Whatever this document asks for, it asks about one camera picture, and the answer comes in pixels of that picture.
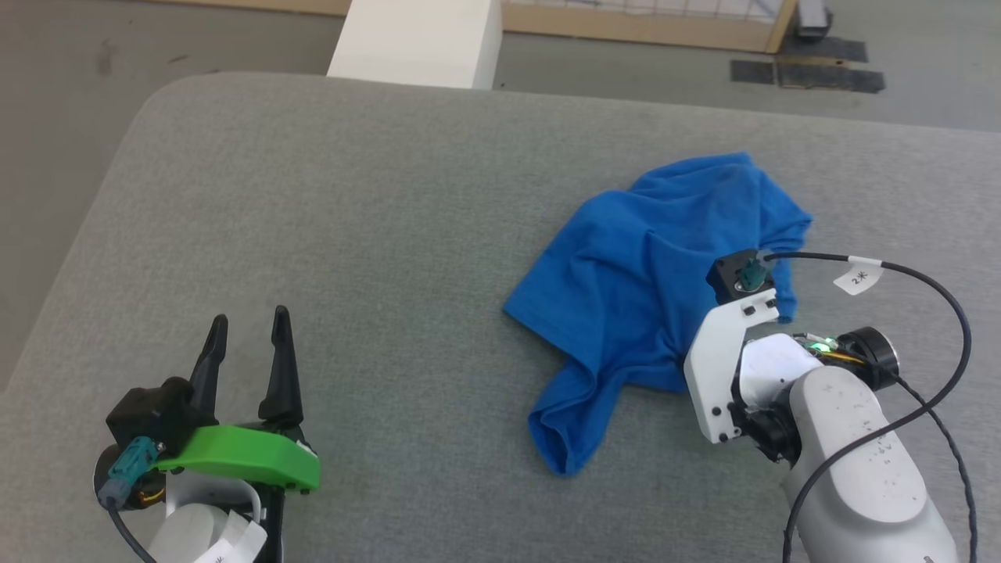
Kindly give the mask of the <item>small black floor tape patch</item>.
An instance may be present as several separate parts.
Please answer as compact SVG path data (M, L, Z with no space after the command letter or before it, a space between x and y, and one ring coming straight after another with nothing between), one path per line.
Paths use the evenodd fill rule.
M869 63L869 55L864 41L846 40L832 36L813 38L787 36L778 51L778 55Z

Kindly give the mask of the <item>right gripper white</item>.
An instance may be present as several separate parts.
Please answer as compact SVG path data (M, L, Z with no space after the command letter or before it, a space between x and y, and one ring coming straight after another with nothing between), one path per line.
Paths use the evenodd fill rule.
M775 289L708 311L687 352L683 373L701 434L712 444L737 437L729 406L735 402L733 380L739 370L744 336L749 328L779 317Z

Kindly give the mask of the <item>wooden frame mesh fence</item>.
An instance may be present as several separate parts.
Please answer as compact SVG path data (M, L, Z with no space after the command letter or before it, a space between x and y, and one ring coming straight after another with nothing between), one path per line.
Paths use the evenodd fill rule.
M378 15L443 20L446 11L470 16L483 5L515 34L598 41L778 52L800 0L143 0L224 9L347 17Z

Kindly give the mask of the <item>blue t-shirt garment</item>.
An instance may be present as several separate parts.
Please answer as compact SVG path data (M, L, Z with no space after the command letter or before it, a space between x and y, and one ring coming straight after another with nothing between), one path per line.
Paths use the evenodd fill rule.
M716 260L798 252L812 221L746 153L665 165L587 200L504 304L566 356L528 417L550 470L583 470L627 385L687 391L683 360L716 305L705 282Z

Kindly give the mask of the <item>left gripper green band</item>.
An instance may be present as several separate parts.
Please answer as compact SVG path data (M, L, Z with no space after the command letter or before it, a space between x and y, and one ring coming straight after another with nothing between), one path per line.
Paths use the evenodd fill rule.
M275 307L273 360L258 418L273 430L303 423L296 346L287 307ZM228 318L218 314L189 382L190 411L200 428L185 451L156 462L165 474L165 518L155 534L157 563L193 563L221 538L230 513L265 528L268 539L254 563L289 563L285 553L285 497L321 485L321 460L301 439L215 417L219 368L228 349Z

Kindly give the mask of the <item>white rectangular pillar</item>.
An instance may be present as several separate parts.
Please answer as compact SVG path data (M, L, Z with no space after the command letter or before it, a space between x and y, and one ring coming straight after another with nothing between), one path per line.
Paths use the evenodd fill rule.
M500 0L353 0L328 77L489 91L502 41Z

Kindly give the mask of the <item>large black floor tape patch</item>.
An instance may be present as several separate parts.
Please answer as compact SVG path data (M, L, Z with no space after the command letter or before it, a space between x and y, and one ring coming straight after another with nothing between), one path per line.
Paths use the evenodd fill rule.
M848 68L840 60L828 65L734 59L730 61L730 81L865 94L877 94L886 89L885 76L881 72Z

